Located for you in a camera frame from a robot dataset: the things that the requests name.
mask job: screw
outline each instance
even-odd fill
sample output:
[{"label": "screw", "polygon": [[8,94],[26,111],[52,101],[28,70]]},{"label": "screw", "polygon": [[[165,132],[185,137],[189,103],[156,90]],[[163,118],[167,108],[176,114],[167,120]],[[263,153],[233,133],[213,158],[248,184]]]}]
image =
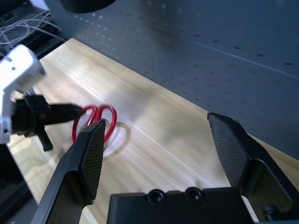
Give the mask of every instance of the screw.
[{"label": "screw", "polygon": [[196,187],[188,188],[185,192],[187,201],[201,203],[204,199],[204,192]]}]

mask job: light wood plank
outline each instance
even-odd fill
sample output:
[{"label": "light wood plank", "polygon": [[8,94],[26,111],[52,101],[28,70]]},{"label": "light wood plank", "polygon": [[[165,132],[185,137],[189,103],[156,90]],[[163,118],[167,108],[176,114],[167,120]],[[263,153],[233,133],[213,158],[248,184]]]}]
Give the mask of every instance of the light wood plank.
[{"label": "light wood plank", "polygon": [[[74,39],[41,62],[48,75],[35,90],[49,102],[108,103],[118,112],[118,127],[104,152],[97,198],[84,209],[80,223],[106,223],[113,193],[229,186],[206,110]],[[111,119],[108,112],[103,117]],[[11,152],[37,202],[71,145],[71,126],[46,128],[54,145],[46,153],[36,137],[12,137]],[[299,189],[298,161],[259,142]]]}]

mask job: cable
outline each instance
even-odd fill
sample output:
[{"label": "cable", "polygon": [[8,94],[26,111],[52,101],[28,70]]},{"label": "cable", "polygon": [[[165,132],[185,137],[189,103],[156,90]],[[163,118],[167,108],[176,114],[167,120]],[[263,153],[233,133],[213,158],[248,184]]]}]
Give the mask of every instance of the cable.
[{"label": "cable", "polygon": [[59,40],[65,42],[65,39],[63,39],[63,38],[61,38],[61,37],[59,37],[59,36],[57,36],[57,35],[55,35],[55,34],[49,33],[49,32],[47,32],[47,31],[44,31],[43,29],[40,29],[40,28],[37,28],[37,27],[32,27],[32,26],[29,26],[29,27],[32,28],[32,29],[41,31],[42,33],[48,34],[48,35],[50,35],[50,36],[53,36],[53,37],[55,37],[55,38],[57,38],[57,39],[59,39]]},{"label": "cable", "polygon": [[[96,105],[87,105],[86,107],[83,108],[83,110],[85,112],[88,111],[88,110],[92,110],[92,113],[89,116],[89,119],[86,123],[86,126],[89,126],[93,122],[101,120],[103,110],[105,110],[105,109],[110,110],[110,112],[112,113],[112,122],[111,122],[111,125],[110,125],[110,127],[109,127],[109,129],[108,129],[108,131],[107,131],[107,133],[105,134],[105,137],[104,137],[104,141],[107,141],[107,139],[109,139],[109,137],[111,136],[111,134],[112,134],[112,132],[115,129],[115,126],[116,126],[117,113],[116,113],[116,110],[114,109],[114,107],[112,107],[111,105],[100,105],[99,107],[97,107]],[[74,120],[72,133],[71,133],[71,137],[72,137],[73,142],[75,142],[77,140],[78,122],[79,122],[79,119]]]},{"label": "cable", "polygon": [[[34,16],[32,19],[35,19],[35,18],[37,18],[38,16],[40,16],[40,15],[46,13],[46,12],[48,12],[48,10],[45,10],[45,11],[43,11],[43,12],[37,14],[37,15]],[[45,18],[47,18],[50,14],[51,14],[51,13],[47,13],[47,14],[42,18],[42,20],[44,20]],[[8,37],[6,36],[5,32],[7,32],[7,31],[13,29],[14,26],[15,26],[16,24],[18,24],[18,22],[3,27],[4,30],[0,33],[0,38],[1,38],[1,36],[3,36],[3,38],[6,40],[6,42],[8,42],[7,44],[10,45],[10,48],[11,48],[11,49],[14,48],[14,46],[11,44],[11,41],[9,41],[9,39],[8,39]],[[27,36],[29,36],[29,35],[32,33],[32,32],[30,32],[29,24],[28,24],[28,23],[25,23],[25,25],[26,25],[26,27],[27,27],[27,32],[26,32],[26,34],[25,34],[23,37],[19,37],[19,38],[14,39],[13,41],[16,41],[16,42],[21,41],[21,40],[25,39]]]},{"label": "cable", "polygon": [[[49,15],[51,15],[51,13],[47,13],[47,12],[48,12],[48,10],[45,10],[45,11],[39,13],[38,15],[34,16],[32,19],[18,21],[18,22],[15,22],[15,23],[11,24],[11,25],[0,28],[0,38],[3,37],[4,40],[5,40],[5,42],[0,41],[0,45],[9,45],[9,47],[12,49],[12,48],[14,48],[14,46],[12,45],[13,43],[17,43],[17,42],[20,42],[20,41],[24,40],[29,35],[31,35],[35,30],[38,30],[40,32],[43,32],[45,34],[48,34],[50,36],[53,36],[53,37],[65,42],[65,39],[39,28],[39,26],[42,23],[46,23],[46,24],[49,24],[49,25],[51,25],[51,26],[53,26],[57,29],[61,29],[59,26],[55,25],[54,23],[51,23],[51,22],[45,20]],[[43,16],[43,18],[41,20],[36,19],[38,16],[41,16],[43,14],[45,14],[45,15]],[[35,27],[33,27],[33,26],[30,26],[28,24],[31,21],[39,21],[39,23]],[[9,40],[6,33],[9,32],[10,30],[16,28],[16,27],[25,27],[26,28],[26,33],[21,37],[15,38],[13,40]]]}]

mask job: red scissor handle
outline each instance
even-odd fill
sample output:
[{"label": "red scissor handle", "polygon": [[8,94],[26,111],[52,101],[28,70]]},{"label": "red scissor handle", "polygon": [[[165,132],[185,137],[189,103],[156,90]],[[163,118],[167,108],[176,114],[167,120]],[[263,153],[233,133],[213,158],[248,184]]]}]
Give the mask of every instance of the red scissor handle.
[{"label": "red scissor handle", "polygon": [[[112,122],[111,122],[111,125],[110,125],[107,133],[105,134],[105,138],[104,138],[104,141],[106,141],[107,139],[109,139],[109,137],[111,136],[111,134],[112,134],[112,132],[115,129],[115,126],[116,126],[116,121],[117,121],[116,110],[111,105],[100,105],[99,107],[97,107],[96,105],[87,105],[86,107],[83,108],[83,110],[85,112],[90,110],[90,109],[92,110],[92,113],[89,116],[89,119],[86,123],[86,126],[89,126],[93,122],[101,120],[103,110],[108,109],[112,113]],[[77,140],[78,122],[79,122],[79,119],[74,120],[73,129],[72,129],[72,133],[71,133],[73,142],[75,142]]]}]

